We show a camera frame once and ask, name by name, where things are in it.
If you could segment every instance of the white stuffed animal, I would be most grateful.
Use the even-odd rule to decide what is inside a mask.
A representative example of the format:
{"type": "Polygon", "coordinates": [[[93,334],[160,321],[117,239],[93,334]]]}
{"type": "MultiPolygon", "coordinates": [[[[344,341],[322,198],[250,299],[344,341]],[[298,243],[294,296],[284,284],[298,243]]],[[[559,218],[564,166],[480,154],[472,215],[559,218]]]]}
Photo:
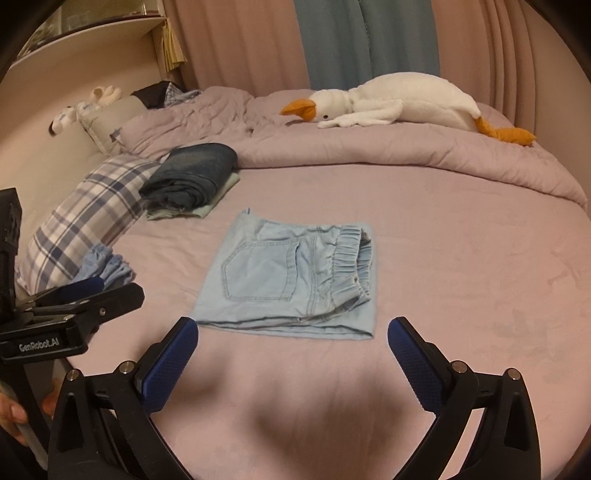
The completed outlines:
{"type": "Polygon", "coordinates": [[[58,113],[49,126],[49,133],[51,136],[61,134],[65,128],[76,122],[76,109],[72,106],[64,108],[58,113]]]}
{"type": "Polygon", "coordinates": [[[119,100],[122,96],[119,87],[96,87],[90,93],[89,100],[84,100],[78,103],[75,107],[69,106],[58,113],[51,125],[49,126],[49,133],[52,136],[61,134],[67,127],[91,112],[94,112],[102,107],[108,106],[119,100]]]}
{"type": "Polygon", "coordinates": [[[319,90],[291,102],[282,115],[298,115],[319,128],[430,123],[480,132],[501,141],[531,145],[522,128],[496,129],[482,118],[474,99],[440,77],[417,72],[388,73],[351,90],[319,90]]]}
{"type": "Polygon", "coordinates": [[[107,106],[121,98],[121,89],[112,85],[108,87],[97,87],[90,93],[90,101],[99,106],[107,106]]]}

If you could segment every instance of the human hand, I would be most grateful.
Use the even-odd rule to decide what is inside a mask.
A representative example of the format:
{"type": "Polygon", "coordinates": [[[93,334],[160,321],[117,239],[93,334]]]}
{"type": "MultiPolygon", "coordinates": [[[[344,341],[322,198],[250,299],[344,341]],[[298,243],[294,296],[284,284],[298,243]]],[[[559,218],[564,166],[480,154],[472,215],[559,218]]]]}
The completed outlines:
{"type": "MultiPolygon", "coordinates": [[[[43,400],[41,409],[46,415],[53,418],[56,410],[57,398],[60,395],[61,382],[58,379],[53,380],[53,391],[43,400]]],[[[26,446],[27,441],[18,430],[17,425],[27,423],[28,417],[25,409],[18,402],[0,393],[0,427],[12,435],[18,443],[26,446]]]]}

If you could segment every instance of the curtain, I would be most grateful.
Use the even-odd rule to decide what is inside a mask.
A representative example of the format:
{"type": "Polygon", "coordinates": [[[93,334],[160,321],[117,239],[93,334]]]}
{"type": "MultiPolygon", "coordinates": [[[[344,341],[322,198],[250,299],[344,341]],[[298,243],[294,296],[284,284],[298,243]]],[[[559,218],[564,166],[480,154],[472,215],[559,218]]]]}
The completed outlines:
{"type": "Polygon", "coordinates": [[[523,0],[432,0],[441,76],[535,131],[535,71],[523,0]]]}
{"type": "Polygon", "coordinates": [[[430,0],[294,0],[313,89],[392,72],[439,75],[430,0]]]}
{"type": "Polygon", "coordinates": [[[189,88],[226,85],[253,95],[309,88],[291,0],[164,0],[189,62],[189,88]]]}

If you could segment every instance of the shelf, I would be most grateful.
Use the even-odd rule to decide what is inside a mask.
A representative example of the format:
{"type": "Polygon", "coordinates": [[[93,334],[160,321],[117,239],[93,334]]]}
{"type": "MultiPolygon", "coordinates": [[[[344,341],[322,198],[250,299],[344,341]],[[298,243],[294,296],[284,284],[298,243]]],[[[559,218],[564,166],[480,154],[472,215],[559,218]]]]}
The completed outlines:
{"type": "Polygon", "coordinates": [[[2,83],[16,82],[16,86],[20,79],[42,75],[44,71],[73,55],[110,43],[139,40],[164,20],[164,17],[114,20],[65,35],[14,62],[2,83]]]}

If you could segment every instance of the blue gripper pad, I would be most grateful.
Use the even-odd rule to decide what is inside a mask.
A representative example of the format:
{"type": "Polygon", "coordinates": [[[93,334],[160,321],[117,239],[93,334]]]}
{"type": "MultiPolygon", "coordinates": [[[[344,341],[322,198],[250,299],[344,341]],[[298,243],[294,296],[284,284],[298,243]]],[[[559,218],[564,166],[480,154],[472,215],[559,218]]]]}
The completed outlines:
{"type": "Polygon", "coordinates": [[[197,348],[199,331],[194,320],[181,317],[166,337],[146,351],[152,360],[140,368],[136,388],[146,413],[164,408],[185,366],[197,348]]]}
{"type": "Polygon", "coordinates": [[[71,303],[91,297],[105,289],[105,282],[100,277],[90,277],[60,288],[59,298],[62,303],[71,303]]]}
{"type": "Polygon", "coordinates": [[[423,409],[438,415],[444,405],[444,382],[424,350],[429,346],[403,317],[390,322],[388,344],[423,409]]]}

